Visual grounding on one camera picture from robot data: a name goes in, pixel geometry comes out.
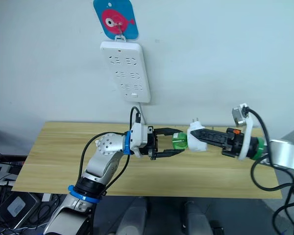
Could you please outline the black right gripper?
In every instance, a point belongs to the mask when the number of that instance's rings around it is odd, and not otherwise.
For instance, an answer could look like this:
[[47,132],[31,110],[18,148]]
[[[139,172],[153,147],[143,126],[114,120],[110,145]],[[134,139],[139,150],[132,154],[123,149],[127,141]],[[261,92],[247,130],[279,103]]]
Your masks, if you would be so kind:
[[244,133],[234,128],[227,128],[225,133],[203,128],[191,131],[191,135],[201,142],[222,147],[221,153],[228,157],[238,157],[244,141]]

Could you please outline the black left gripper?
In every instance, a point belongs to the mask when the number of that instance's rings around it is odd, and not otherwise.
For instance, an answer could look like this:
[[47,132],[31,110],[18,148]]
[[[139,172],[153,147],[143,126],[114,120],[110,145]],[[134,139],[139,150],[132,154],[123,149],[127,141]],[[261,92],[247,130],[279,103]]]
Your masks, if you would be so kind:
[[158,152],[158,135],[173,136],[175,133],[181,133],[181,130],[174,128],[153,128],[153,126],[147,127],[147,144],[146,152],[151,160],[157,158],[171,157],[184,152],[184,149],[165,149],[162,152]]

